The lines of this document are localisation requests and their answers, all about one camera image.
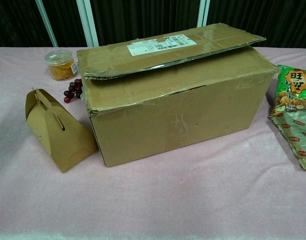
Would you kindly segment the large brown cardboard box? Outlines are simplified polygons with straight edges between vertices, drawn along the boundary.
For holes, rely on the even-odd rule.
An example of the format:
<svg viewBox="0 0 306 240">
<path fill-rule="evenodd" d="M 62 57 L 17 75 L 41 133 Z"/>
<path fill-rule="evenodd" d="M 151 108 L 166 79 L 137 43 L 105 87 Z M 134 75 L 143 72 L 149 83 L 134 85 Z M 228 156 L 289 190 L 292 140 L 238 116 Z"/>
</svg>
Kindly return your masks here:
<svg viewBox="0 0 306 240">
<path fill-rule="evenodd" d="M 112 167 L 250 127 L 277 67 L 264 37 L 222 23 L 77 52 L 86 108 Z"/>
</svg>

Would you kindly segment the small kraft paper gable box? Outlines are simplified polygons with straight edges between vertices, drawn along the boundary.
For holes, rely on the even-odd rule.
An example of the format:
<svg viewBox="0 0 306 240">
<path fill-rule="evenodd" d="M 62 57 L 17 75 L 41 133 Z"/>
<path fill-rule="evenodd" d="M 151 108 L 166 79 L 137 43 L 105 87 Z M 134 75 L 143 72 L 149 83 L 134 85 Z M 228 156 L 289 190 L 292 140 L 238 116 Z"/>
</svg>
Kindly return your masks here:
<svg viewBox="0 0 306 240">
<path fill-rule="evenodd" d="M 25 118 L 36 139 L 63 173 L 97 151 L 93 135 L 43 89 L 36 88 L 27 94 Z"/>
</svg>

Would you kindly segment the pink tablecloth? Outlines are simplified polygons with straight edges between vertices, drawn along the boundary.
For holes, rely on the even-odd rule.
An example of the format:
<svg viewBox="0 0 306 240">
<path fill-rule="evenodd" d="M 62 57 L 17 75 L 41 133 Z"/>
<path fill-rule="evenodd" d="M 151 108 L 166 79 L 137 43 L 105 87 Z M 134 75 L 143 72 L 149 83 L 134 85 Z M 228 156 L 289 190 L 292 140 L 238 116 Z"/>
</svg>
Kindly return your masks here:
<svg viewBox="0 0 306 240">
<path fill-rule="evenodd" d="M 306 171 L 268 119 L 107 168 L 96 153 L 61 173 L 25 121 L 32 88 L 58 101 L 50 47 L 0 47 L 0 240 L 306 240 Z"/>
</svg>

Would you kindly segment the dark red grape bunch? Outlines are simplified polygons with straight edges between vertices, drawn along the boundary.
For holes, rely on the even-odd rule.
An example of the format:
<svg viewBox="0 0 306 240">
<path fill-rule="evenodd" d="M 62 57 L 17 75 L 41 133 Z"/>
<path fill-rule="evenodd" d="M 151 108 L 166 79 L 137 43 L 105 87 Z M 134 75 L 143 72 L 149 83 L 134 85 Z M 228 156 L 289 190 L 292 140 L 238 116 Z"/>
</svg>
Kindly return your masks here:
<svg viewBox="0 0 306 240">
<path fill-rule="evenodd" d="M 81 99 L 82 87 L 83 84 L 80 78 L 77 78 L 73 82 L 70 82 L 68 89 L 63 92 L 64 102 L 70 103 L 75 97 L 77 99 Z"/>
</svg>

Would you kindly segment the clear plastic jar yellow contents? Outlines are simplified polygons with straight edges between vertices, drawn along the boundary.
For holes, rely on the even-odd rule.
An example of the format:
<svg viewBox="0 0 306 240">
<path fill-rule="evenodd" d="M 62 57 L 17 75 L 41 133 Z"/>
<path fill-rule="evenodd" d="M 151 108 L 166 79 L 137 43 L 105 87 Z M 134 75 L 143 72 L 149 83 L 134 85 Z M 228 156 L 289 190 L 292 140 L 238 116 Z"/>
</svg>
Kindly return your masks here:
<svg viewBox="0 0 306 240">
<path fill-rule="evenodd" d="M 45 55 L 44 60 L 56 81 L 71 79 L 77 74 L 77 65 L 69 50 L 52 51 Z"/>
</svg>

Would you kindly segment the double white frame post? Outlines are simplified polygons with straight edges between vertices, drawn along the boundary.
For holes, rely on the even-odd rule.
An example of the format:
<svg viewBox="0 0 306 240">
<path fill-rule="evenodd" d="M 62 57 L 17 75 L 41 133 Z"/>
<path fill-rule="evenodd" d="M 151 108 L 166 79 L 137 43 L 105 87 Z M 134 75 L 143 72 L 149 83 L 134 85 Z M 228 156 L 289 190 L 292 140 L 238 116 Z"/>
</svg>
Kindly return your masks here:
<svg viewBox="0 0 306 240">
<path fill-rule="evenodd" d="M 98 37 L 95 28 L 90 0 L 76 0 L 85 40 L 88 47 L 98 47 Z"/>
</svg>

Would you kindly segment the slanted white frame post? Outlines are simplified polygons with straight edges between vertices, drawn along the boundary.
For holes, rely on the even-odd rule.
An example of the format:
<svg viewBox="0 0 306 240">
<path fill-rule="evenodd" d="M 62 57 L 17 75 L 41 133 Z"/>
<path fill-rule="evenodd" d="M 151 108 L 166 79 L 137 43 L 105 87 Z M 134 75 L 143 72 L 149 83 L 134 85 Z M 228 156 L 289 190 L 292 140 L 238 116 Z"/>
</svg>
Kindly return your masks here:
<svg viewBox="0 0 306 240">
<path fill-rule="evenodd" d="M 48 36 L 50 38 L 50 41 L 51 41 L 53 47 L 56 48 L 56 47 L 58 47 L 58 44 L 57 44 L 54 32 L 52 30 L 52 26 L 50 24 L 47 12 L 46 12 L 45 7 L 44 7 L 44 4 L 43 4 L 42 0 L 35 0 L 35 3 L 36 3 L 36 6 L 39 10 L 40 16 L 42 18 L 42 21 L 44 23 L 44 26 L 46 28 L 46 31 L 47 31 Z"/>
</svg>

